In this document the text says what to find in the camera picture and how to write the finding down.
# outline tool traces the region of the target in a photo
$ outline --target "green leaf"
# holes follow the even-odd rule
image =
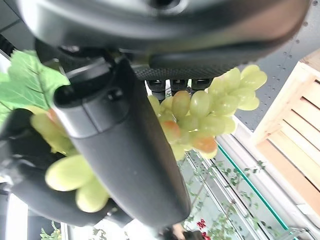
[[[56,70],[42,65],[32,54],[15,51],[8,69],[10,81],[0,82],[0,101],[49,109],[55,90],[70,84]]]

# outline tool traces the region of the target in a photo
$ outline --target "artificial grapes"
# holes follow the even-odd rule
[[[255,97],[252,101],[247,102],[246,104],[240,105],[240,110],[252,111],[259,107],[260,101],[259,98]]]
[[[191,145],[206,154],[212,153],[217,149],[217,143],[215,141],[215,138],[213,136],[208,136],[204,132],[195,131],[192,139],[191,139]]]
[[[254,71],[241,79],[240,86],[244,88],[250,88],[252,90],[257,90],[266,83],[267,79],[268,76],[265,72]]]
[[[172,113],[176,119],[183,118],[189,111],[190,96],[187,91],[178,91],[172,100]]]
[[[244,77],[248,76],[251,73],[259,72],[259,71],[260,71],[260,67],[258,65],[254,65],[254,64],[248,65],[242,70],[241,79],[243,79]]]
[[[190,102],[190,114],[196,118],[204,118],[210,111],[210,97],[205,91],[197,91]]]
[[[241,81],[241,73],[238,68],[233,68],[222,75],[226,91],[237,89]]]
[[[219,116],[218,118],[221,122],[224,123],[224,134],[231,134],[236,130],[237,125],[232,117]]]
[[[75,190],[91,178],[94,173],[82,155],[67,156],[54,162],[45,173],[45,182],[54,190]]]
[[[30,123],[52,147],[53,152],[68,156],[69,152],[75,148],[71,140],[65,136],[65,133],[63,134],[60,128],[50,120],[47,113],[32,115]]]
[[[160,123],[164,135],[170,144],[174,144],[181,136],[180,128],[174,121],[163,121]]]
[[[75,202],[78,208],[87,213],[100,211],[108,202],[109,194],[96,177],[75,192]]]
[[[214,98],[226,95],[225,82],[221,77],[215,77],[212,80],[211,85],[208,87],[208,93]]]
[[[209,136],[219,136],[225,131],[225,123],[221,121],[221,118],[208,115],[200,120],[199,130]]]
[[[182,160],[185,157],[185,149],[183,145],[172,144],[171,149],[176,161]]]
[[[194,131],[198,128],[199,120],[193,115],[188,115],[179,119],[177,123],[181,129]]]
[[[161,107],[163,107],[164,109],[167,110],[172,110],[172,102],[174,100],[173,96],[169,96],[167,98],[165,98],[162,103],[160,104]]]
[[[254,90],[242,87],[236,90],[233,90],[229,93],[230,96],[237,97],[239,99],[239,105],[246,104],[254,99],[256,93]]]
[[[239,100],[235,96],[224,96],[212,103],[211,111],[216,116],[225,116],[233,113],[239,105]]]

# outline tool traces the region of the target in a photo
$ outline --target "wooden slat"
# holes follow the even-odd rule
[[[312,52],[308,56],[300,60],[301,63],[305,64],[305,69],[311,74],[320,79],[320,49]]]
[[[304,136],[310,143],[312,143],[318,150],[320,150],[320,131],[293,110],[289,111],[288,114],[285,115],[284,120]]]
[[[320,151],[308,140],[306,140],[298,131],[292,128],[288,123],[282,121],[281,125],[281,131],[320,167]]]
[[[303,97],[320,108],[320,83],[314,81],[312,85],[306,89]]]
[[[269,141],[264,140],[256,147],[320,216],[319,191]]]
[[[302,98],[292,109],[320,131],[320,110],[316,106]]]
[[[275,132],[269,140],[320,190],[320,166],[283,132]]]
[[[284,115],[293,108],[305,90],[317,78],[313,72],[310,72],[310,67],[306,62],[298,62],[294,67],[278,96],[254,131],[251,137],[253,143],[263,141],[278,129],[277,125],[280,124]]]

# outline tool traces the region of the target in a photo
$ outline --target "green grape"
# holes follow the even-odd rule
[[[70,138],[62,135],[51,138],[44,137],[44,139],[52,147],[52,152],[59,152],[63,155],[70,156],[75,148]]]
[[[173,101],[174,97],[173,96],[169,96],[169,97],[166,97],[162,103],[160,104],[160,106],[162,106],[163,108],[165,109],[169,109],[171,110],[172,109],[172,101]]]
[[[216,148],[213,152],[210,153],[205,153],[202,151],[199,151],[199,153],[204,159],[213,159],[218,153],[218,148]]]
[[[180,128],[174,121],[163,121],[160,125],[168,143],[174,144],[181,137]]]
[[[216,116],[232,114],[238,107],[239,100],[235,96],[224,96],[212,103],[211,111]]]
[[[189,145],[191,141],[190,133],[186,130],[181,129],[181,136],[178,139],[178,144],[180,145]]]
[[[220,121],[224,122],[224,134],[231,134],[236,130],[237,125],[232,117],[219,116],[218,118],[220,119]]]
[[[238,106],[238,108],[240,110],[252,111],[257,109],[259,107],[259,104],[260,104],[259,98],[255,97],[250,102],[247,102],[246,104]]]
[[[94,172],[82,155],[67,156],[54,162],[45,173],[45,182],[57,191],[72,191],[80,188]]]
[[[176,161],[179,161],[185,158],[185,148],[183,145],[172,144],[171,149]]]
[[[211,85],[208,87],[208,93],[211,97],[221,97],[226,94],[225,82],[221,77],[215,77]]]
[[[48,112],[40,107],[29,105],[24,107],[25,109],[29,110],[33,114],[47,114]]]
[[[196,118],[204,118],[210,111],[211,101],[208,93],[197,91],[190,102],[190,114]]]
[[[75,202],[81,211],[95,213],[100,211],[108,202],[109,194],[96,177],[75,192]]]
[[[172,100],[172,112],[176,119],[183,118],[189,111],[190,95],[187,91],[178,91]]]
[[[268,79],[268,76],[263,71],[254,71],[247,76],[245,76],[243,79],[241,79],[240,86],[243,88],[250,88],[252,90],[257,90],[260,88],[263,84],[266,83]]]
[[[61,135],[58,131],[58,127],[50,120],[47,113],[32,115],[30,123],[43,138],[55,138],[56,136]]]
[[[167,113],[163,112],[159,117],[158,117],[159,122],[165,122],[165,121],[174,121],[175,118],[172,115],[172,113]]]
[[[148,99],[153,108],[155,115],[159,115],[161,111],[159,100],[153,95],[149,95]]]
[[[177,123],[181,129],[187,131],[194,131],[198,128],[198,119],[192,115],[184,116]]]
[[[251,73],[259,72],[259,71],[260,71],[260,67],[258,65],[255,65],[255,64],[248,65],[242,70],[241,79],[243,79],[244,77],[248,76]]]
[[[53,123],[46,113],[32,115],[30,123],[52,147],[53,152],[59,152],[68,156],[69,152],[75,148],[71,140],[62,134],[60,128]]]
[[[242,105],[252,101],[255,98],[256,93],[250,88],[242,87],[242,88],[233,90],[232,92],[229,93],[229,95],[237,97],[239,99],[239,105]]]
[[[213,136],[208,136],[205,132],[191,132],[191,145],[193,148],[204,153],[212,153],[217,149],[217,143]]]
[[[230,92],[239,87],[241,81],[241,72],[237,67],[235,67],[223,74],[222,78],[225,84],[225,90]]]
[[[199,130],[209,136],[219,136],[225,131],[225,123],[217,116],[208,115],[200,120]]]

